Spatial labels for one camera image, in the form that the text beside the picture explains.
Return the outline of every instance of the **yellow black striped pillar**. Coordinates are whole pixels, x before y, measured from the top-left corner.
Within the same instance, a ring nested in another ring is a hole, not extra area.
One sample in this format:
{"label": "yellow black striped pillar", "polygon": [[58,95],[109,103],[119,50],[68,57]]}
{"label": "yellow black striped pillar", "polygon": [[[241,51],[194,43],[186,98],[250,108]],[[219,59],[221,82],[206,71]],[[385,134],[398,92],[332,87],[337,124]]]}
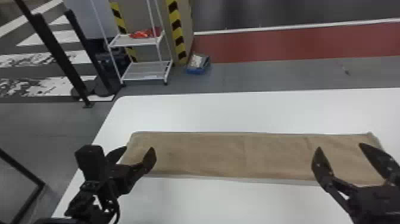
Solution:
{"label": "yellow black striped pillar", "polygon": [[185,40],[183,38],[182,23],[180,21],[180,13],[178,2],[176,0],[166,0],[169,12],[169,18],[172,28],[172,37],[175,44],[175,51],[179,59],[179,64],[188,62],[188,54],[186,53]]}
{"label": "yellow black striped pillar", "polygon": [[[121,34],[126,34],[127,29],[125,25],[125,21],[122,18],[122,13],[120,11],[120,7],[117,2],[110,2],[110,7],[112,10],[112,13],[114,14],[114,20],[115,23],[118,27],[118,30],[120,31]],[[131,46],[125,47],[126,53],[129,55],[129,57],[132,59],[132,61],[137,62],[138,59],[136,58],[136,51],[133,49]]]}

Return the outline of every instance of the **black stand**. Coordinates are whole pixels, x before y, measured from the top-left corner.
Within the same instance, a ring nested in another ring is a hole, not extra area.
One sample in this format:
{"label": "black stand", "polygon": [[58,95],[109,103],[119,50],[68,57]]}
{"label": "black stand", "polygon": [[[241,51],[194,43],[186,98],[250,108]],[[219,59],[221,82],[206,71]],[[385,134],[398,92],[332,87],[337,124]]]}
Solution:
{"label": "black stand", "polygon": [[82,43],[87,55],[89,56],[93,66],[95,67],[98,76],[95,79],[95,94],[99,97],[108,97],[119,92],[121,89],[121,83],[117,80],[108,80],[104,74],[104,70],[101,68],[95,53],[88,44],[88,40],[85,37],[81,27],[79,26],[76,16],[72,10],[67,10],[64,15],[67,17],[68,21],[71,23],[72,28],[75,30],[80,42]]}
{"label": "black stand", "polygon": [[53,55],[55,61],[61,67],[64,74],[68,77],[71,84],[74,86],[79,98],[85,102],[84,108],[93,107],[93,103],[89,101],[88,95],[91,95],[93,89],[86,86],[81,80],[78,72],[76,72],[71,61],[68,59],[61,45],[58,43],[57,39],[54,37],[49,26],[47,25],[43,15],[35,14],[32,15],[30,10],[23,2],[23,0],[15,0],[15,3],[21,9],[23,14],[26,16],[30,24],[33,26],[36,33],[39,35],[43,43],[49,49],[50,53]]}
{"label": "black stand", "polygon": [[15,159],[13,159],[11,156],[9,156],[7,153],[5,153],[1,148],[0,148],[0,158],[2,158],[6,163],[8,163],[10,166],[18,170],[20,173],[22,173],[25,177],[30,179],[32,182],[36,184],[35,190],[30,194],[29,198],[26,200],[24,205],[20,208],[16,216],[12,219],[10,224],[17,224],[25,215],[26,211],[28,211],[29,207],[32,205],[32,203],[37,199],[37,197],[40,195],[42,190],[45,187],[45,183],[39,179],[37,176],[35,176],[33,173],[31,173],[29,170],[27,170],[24,166],[22,166],[19,162],[17,162]]}

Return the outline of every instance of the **red floor mat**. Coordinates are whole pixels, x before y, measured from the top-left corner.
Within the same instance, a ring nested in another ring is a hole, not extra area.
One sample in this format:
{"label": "red floor mat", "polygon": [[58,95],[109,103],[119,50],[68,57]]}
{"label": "red floor mat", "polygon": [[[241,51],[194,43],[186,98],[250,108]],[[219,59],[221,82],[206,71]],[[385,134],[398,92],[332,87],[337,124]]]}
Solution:
{"label": "red floor mat", "polygon": [[195,36],[214,63],[400,55],[400,23]]}

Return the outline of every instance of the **crosswalk stripe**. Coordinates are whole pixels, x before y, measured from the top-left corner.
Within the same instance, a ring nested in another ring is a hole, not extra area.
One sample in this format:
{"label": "crosswalk stripe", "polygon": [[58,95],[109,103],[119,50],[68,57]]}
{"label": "crosswalk stripe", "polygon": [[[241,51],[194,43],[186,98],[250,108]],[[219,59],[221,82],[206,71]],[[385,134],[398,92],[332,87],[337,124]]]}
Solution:
{"label": "crosswalk stripe", "polygon": [[[72,64],[91,63],[85,50],[65,52]],[[0,55],[0,68],[42,66],[54,63],[55,60],[50,52],[32,54],[5,54]]]}
{"label": "crosswalk stripe", "polygon": [[[47,2],[31,12],[34,13],[44,13],[48,10],[50,10],[53,7],[56,7],[58,4],[62,3],[63,0],[52,0],[50,2]],[[24,15],[19,16],[18,18],[12,20],[11,22],[8,22],[7,24],[3,25],[0,27],[0,38],[6,35],[7,33],[15,30],[16,28],[22,26],[23,24],[27,23],[28,20]]]}
{"label": "crosswalk stripe", "polygon": [[[79,42],[79,38],[74,30],[61,30],[53,32],[58,43],[75,43]],[[32,34],[30,37],[26,38],[20,42],[17,46],[32,46],[32,45],[43,45],[43,41],[37,33]]]}

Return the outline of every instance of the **white shelf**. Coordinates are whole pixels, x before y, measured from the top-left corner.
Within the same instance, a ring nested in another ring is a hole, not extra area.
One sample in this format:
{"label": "white shelf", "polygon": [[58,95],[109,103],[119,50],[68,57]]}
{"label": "white shelf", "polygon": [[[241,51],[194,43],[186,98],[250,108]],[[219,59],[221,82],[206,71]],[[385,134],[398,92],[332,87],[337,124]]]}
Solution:
{"label": "white shelf", "polygon": [[118,34],[108,45],[110,48],[119,46],[142,46],[142,45],[160,45],[161,40],[165,35],[162,31],[159,37],[156,38],[131,38],[128,34]]}
{"label": "white shelf", "polygon": [[123,80],[154,80],[164,79],[167,82],[172,60],[130,63],[122,76]]}

